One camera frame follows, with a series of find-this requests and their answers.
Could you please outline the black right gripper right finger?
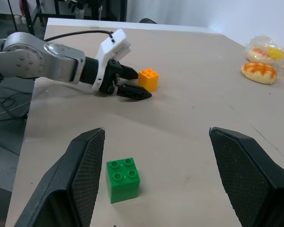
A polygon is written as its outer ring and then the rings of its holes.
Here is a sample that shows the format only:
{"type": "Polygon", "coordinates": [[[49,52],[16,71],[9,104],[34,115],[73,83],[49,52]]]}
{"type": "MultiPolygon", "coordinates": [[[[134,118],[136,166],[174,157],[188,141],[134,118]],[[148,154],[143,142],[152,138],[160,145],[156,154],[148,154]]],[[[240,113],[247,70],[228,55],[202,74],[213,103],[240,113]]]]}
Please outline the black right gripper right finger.
{"type": "Polygon", "coordinates": [[[252,137],[211,127],[220,178],[243,227],[284,227],[284,169],[252,137]]]}

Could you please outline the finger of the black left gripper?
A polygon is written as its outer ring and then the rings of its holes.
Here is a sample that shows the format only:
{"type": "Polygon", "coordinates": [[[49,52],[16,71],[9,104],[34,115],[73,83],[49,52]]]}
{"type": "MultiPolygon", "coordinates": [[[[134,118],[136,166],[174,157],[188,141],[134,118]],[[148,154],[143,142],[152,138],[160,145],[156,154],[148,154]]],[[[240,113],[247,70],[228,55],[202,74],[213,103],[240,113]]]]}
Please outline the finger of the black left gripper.
{"type": "Polygon", "coordinates": [[[126,80],[136,80],[138,79],[138,72],[136,72],[133,68],[121,65],[121,74],[120,77],[126,80]]]}
{"type": "Polygon", "coordinates": [[[120,85],[116,95],[133,100],[145,100],[152,97],[151,92],[147,91],[145,88],[129,84],[120,85]]]}

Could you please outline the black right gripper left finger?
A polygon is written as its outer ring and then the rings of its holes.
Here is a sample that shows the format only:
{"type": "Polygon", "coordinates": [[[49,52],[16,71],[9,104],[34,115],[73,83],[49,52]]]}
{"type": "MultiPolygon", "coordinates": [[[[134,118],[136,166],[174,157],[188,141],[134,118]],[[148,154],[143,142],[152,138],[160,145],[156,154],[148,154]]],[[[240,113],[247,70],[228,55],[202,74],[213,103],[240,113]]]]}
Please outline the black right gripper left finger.
{"type": "Polygon", "coordinates": [[[17,227],[88,227],[99,189],[104,128],[74,138],[44,174],[17,227]]]}

